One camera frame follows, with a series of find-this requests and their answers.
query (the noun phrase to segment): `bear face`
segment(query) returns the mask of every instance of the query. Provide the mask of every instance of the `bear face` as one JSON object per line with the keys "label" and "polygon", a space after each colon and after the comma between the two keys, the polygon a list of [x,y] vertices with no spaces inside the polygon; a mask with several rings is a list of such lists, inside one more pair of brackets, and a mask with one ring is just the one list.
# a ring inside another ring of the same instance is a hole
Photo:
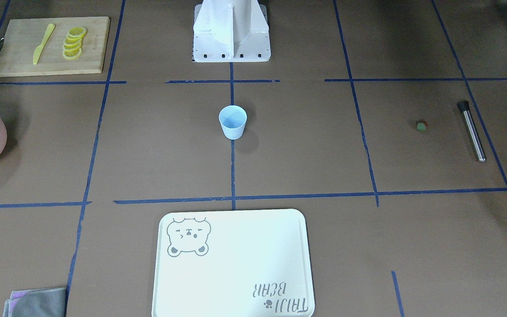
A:
{"label": "bear face", "polygon": [[167,226],[167,235],[169,236],[169,247],[167,253],[172,257],[177,257],[181,252],[195,252],[199,256],[207,254],[209,246],[207,239],[211,233],[211,224],[205,220],[175,219]]}

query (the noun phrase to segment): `light blue plastic cup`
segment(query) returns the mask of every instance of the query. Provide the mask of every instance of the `light blue plastic cup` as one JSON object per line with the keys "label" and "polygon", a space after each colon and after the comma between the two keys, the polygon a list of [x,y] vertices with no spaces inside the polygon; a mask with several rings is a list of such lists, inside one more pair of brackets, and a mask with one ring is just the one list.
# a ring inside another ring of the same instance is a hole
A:
{"label": "light blue plastic cup", "polygon": [[225,106],[219,114],[222,131],[231,140],[239,139],[242,136],[247,119],[246,111],[233,104]]}

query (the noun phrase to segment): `metal tube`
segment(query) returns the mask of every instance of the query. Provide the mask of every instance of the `metal tube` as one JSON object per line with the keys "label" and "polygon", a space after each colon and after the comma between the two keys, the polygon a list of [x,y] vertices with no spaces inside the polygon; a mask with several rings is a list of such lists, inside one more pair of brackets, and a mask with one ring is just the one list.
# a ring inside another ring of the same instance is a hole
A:
{"label": "metal tube", "polygon": [[467,130],[469,130],[470,139],[473,142],[475,153],[477,153],[477,159],[479,162],[486,160],[485,151],[482,148],[481,140],[478,138],[477,127],[474,125],[473,118],[470,116],[469,102],[462,101],[457,103],[459,110],[465,118],[465,124],[467,124]]}

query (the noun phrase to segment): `folded cloth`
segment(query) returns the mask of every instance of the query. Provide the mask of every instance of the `folded cloth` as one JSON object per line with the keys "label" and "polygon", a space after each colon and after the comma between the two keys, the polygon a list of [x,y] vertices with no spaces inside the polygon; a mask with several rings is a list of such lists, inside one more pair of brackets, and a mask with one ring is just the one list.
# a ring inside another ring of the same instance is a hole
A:
{"label": "folded cloth", "polygon": [[66,289],[37,288],[12,291],[3,317],[64,317]]}

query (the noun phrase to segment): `cutting board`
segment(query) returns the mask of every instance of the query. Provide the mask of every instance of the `cutting board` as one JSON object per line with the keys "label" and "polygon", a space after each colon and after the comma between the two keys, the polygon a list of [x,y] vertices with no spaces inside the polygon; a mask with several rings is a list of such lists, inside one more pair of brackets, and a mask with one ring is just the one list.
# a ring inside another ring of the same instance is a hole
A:
{"label": "cutting board", "polygon": [[[55,24],[56,28],[48,39],[38,64],[33,65],[34,49],[42,42],[49,23]],[[107,16],[11,20],[0,52],[0,77],[101,73],[109,23]],[[68,30],[75,26],[87,28],[87,34],[83,38],[83,52],[79,58],[67,60],[62,56],[62,45]]]}

